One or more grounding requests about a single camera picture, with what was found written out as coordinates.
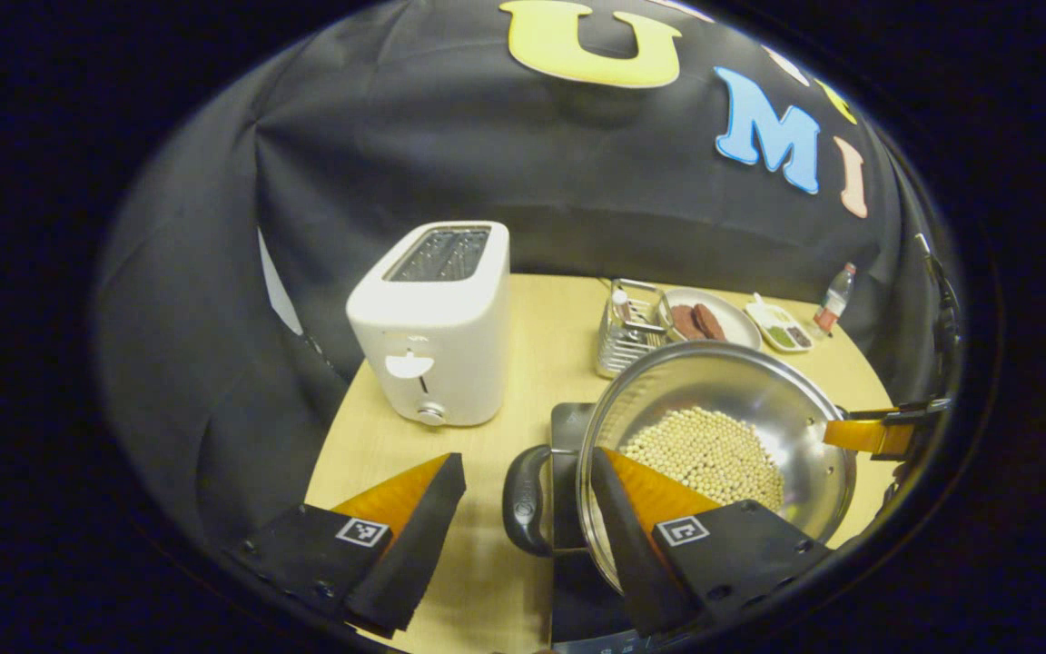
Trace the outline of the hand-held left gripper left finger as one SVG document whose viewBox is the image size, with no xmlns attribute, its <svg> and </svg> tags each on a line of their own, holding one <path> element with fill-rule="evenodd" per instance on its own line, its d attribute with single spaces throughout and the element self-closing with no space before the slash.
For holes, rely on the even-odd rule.
<svg viewBox="0 0 1046 654">
<path fill-rule="evenodd" d="M 320 621 L 389 638 L 419 607 L 465 491 L 462 456 L 447 452 L 335 508 L 287 509 L 227 555 Z"/>
</svg>

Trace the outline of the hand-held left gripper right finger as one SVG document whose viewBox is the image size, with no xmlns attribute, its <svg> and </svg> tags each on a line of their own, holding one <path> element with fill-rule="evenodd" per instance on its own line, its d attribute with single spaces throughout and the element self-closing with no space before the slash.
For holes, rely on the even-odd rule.
<svg viewBox="0 0 1046 654">
<path fill-rule="evenodd" d="M 589 478 L 642 636 L 760 621 L 829 556 L 759 501 L 718 504 L 615 450 L 592 450 Z"/>
</svg>

